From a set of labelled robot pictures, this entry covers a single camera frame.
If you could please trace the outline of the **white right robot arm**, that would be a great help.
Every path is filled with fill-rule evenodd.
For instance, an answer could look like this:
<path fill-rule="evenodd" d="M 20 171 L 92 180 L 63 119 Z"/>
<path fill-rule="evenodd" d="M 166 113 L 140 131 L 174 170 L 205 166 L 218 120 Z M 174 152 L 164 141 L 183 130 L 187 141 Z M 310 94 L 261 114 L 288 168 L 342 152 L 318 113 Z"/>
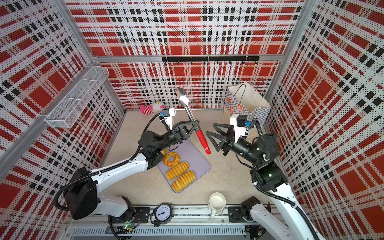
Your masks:
<path fill-rule="evenodd" d="M 248 121 L 245 115 L 233 115 L 229 125 L 214 123 L 213 128 L 215 132 L 206 136 L 216 151 L 224 156 L 233 152 L 248 161 L 252 184 L 272 200 L 284 219 L 281 222 L 257 198 L 250 197 L 241 204 L 244 220 L 258 223 L 276 240 L 323 240 L 275 162 L 280 155 L 276 134 L 263 133 L 259 120 Z"/>

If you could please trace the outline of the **steel tongs red handles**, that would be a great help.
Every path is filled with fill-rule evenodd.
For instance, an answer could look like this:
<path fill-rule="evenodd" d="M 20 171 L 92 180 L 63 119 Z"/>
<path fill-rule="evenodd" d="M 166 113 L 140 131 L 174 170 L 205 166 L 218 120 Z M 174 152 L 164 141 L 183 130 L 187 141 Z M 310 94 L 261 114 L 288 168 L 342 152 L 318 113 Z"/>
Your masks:
<path fill-rule="evenodd" d="M 191 121 L 196 121 L 197 119 L 195 118 L 190 106 L 189 106 L 189 98 L 187 97 L 187 94 L 186 92 L 182 89 L 182 88 L 176 88 L 176 95 L 177 95 L 177 98 L 180 102 L 180 104 L 182 105 L 182 107 L 184 107 L 184 109 L 186 110 L 187 112 L 187 115 L 189 117 L 189 119 Z M 200 128 L 200 125 L 197 125 L 196 128 L 195 128 L 195 132 L 198 136 L 198 139 L 202 145 L 202 147 L 204 148 L 205 152 L 207 155 L 210 155 L 211 154 L 211 150 L 208 146 L 208 142 L 203 134 L 203 131 L 201 130 Z"/>

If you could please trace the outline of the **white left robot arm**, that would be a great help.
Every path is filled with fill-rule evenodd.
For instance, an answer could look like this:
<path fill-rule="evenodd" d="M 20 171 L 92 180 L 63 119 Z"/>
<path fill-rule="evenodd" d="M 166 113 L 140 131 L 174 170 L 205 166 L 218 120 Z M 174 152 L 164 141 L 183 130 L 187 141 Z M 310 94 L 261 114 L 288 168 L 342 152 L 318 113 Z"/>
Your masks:
<path fill-rule="evenodd" d="M 198 120 L 182 121 L 172 128 L 166 127 L 167 132 L 163 135 L 145 128 L 133 156 L 92 171 L 86 168 L 76 170 L 70 182 L 54 196 L 54 206 L 69 211 L 74 220 L 89 215 L 107 215 L 124 222 L 132 220 L 136 211 L 127 197 L 109 199 L 102 196 L 102 191 L 131 175 L 157 166 L 164 158 L 162 151 L 188 140 L 198 125 Z"/>

